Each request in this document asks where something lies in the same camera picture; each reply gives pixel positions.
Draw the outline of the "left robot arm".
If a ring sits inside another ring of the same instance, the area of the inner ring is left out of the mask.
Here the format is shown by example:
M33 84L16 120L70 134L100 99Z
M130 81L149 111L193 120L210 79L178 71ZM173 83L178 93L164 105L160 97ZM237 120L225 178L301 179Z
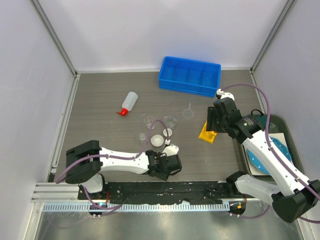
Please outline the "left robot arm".
M182 170L179 148L166 145L162 152L120 152L101 147L98 140L90 140L66 151L66 169L62 179L67 184L86 188L93 198L100 200L107 192L101 172L131 172L167 181Z

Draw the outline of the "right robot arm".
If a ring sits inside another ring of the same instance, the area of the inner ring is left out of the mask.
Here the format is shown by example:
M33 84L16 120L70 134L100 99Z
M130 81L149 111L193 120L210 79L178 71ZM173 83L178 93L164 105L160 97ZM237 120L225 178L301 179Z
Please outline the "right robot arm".
M207 131L226 133L253 153L274 184L236 172L227 178L226 193L233 198L250 195L272 206L285 222L292 223L312 209L320 198L319 180L310 180L271 141L259 115L242 116L232 98L216 100L207 108Z

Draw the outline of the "yellow test tube rack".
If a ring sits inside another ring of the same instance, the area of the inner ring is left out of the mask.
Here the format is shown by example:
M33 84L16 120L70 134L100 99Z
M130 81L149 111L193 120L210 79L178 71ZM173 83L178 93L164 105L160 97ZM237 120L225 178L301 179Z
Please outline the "yellow test tube rack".
M206 121L202 127L202 130L198 138L205 142L213 144L216 136L217 136L217 133L215 131L207 131L207 121Z

